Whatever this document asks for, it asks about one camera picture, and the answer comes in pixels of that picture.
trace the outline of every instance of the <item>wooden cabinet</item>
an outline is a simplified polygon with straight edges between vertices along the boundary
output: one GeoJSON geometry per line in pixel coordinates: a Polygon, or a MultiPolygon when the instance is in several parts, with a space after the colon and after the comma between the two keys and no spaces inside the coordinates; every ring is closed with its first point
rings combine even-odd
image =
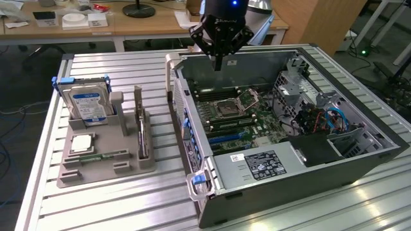
{"type": "Polygon", "coordinates": [[[316,43],[332,56],[367,0],[272,0],[290,25],[282,44],[316,43]]]}

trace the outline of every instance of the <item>white table leg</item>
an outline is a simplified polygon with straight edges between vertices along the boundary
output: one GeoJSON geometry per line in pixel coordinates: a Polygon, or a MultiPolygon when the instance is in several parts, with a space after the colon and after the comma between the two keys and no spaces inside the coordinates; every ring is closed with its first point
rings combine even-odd
{"type": "Polygon", "coordinates": [[[398,18],[401,17],[402,13],[405,12],[405,10],[407,9],[407,6],[402,6],[397,12],[394,13],[394,15],[391,16],[390,21],[387,22],[385,28],[382,29],[381,33],[378,34],[378,36],[375,37],[371,46],[377,46],[379,41],[382,40],[382,38],[385,37],[387,31],[390,30],[393,24],[395,23],[395,21],[398,20],[398,18]]]}
{"type": "Polygon", "coordinates": [[[123,36],[118,36],[114,37],[114,43],[115,43],[115,47],[116,47],[116,52],[124,52],[124,37],[123,36]]]}
{"type": "Polygon", "coordinates": [[[276,30],[274,34],[271,45],[280,45],[284,38],[286,30],[276,30]]]}
{"type": "Polygon", "coordinates": [[[377,21],[377,18],[378,18],[378,16],[381,15],[381,13],[383,12],[383,10],[385,10],[387,4],[389,4],[389,1],[387,1],[387,0],[383,0],[382,3],[379,4],[378,9],[375,10],[375,12],[374,12],[374,14],[373,14],[373,16],[371,16],[371,18],[370,18],[370,20],[369,20],[369,22],[367,22],[364,28],[363,28],[363,30],[362,30],[360,33],[359,33],[358,38],[355,39],[354,44],[355,44],[356,46],[359,45],[362,39],[364,38],[364,36],[366,36],[366,34],[367,34],[367,32],[369,32],[369,30],[370,30],[373,24],[374,24],[375,21],[377,21]]]}
{"type": "Polygon", "coordinates": [[[409,44],[407,48],[405,49],[405,51],[401,53],[399,57],[397,58],[397,60],[394,61],[394,65],[399,66],[403,64],[405,60],[409,58],[409,56],[411,55],[411,43],[409,44]]]}

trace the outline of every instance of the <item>robotic arm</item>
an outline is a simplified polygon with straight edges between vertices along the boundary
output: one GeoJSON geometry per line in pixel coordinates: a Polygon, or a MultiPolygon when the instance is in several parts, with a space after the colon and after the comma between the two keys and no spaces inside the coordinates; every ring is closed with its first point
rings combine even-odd
{"type": "Polygon", "coordinates": [[[259,38],[262,34],[266,36],[272,20],[270,0],[206,1],[202,21],[190,28],[190,36],[210,56],[215,71],[222,69],[223,57],[235,54],[255,37],[255,33],[259,34],[259,38]],[[254,28],[246,25],[246,19],[254,28]]]}

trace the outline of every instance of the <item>power supply label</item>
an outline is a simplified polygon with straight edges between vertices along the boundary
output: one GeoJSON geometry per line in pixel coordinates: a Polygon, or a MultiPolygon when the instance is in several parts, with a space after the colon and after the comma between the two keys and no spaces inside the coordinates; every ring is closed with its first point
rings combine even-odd
{"type": "Polygon", "coordinates": [[[274,151],[246,156],[247,165],[256,180],[286,174],[286,168],[274,151]]]}

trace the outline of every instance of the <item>blue hard drive label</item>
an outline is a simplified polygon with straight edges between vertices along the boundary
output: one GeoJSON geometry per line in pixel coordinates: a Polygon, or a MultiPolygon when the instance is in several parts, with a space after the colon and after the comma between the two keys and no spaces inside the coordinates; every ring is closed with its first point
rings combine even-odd
{"type": "Polygon", "coordinates": [[[100,97],[99,93],[90,93],[90,94],[78,94],[72,96],[75,99],[84,99],[84,98],[96,98],[100,97]]]}
{"type": "Polygon", "coordinates": [[[76,94],[72,97],[84,121],[100,122],[106,120],[107,114],[104,106],[99,103],[102,99],[99,93],[76,94]]]}
{"type": "Polygon", "coordinates": [[[287,173],[274,151],[246,156],[246,162],[256,180],[263,180],[287,173]]]}

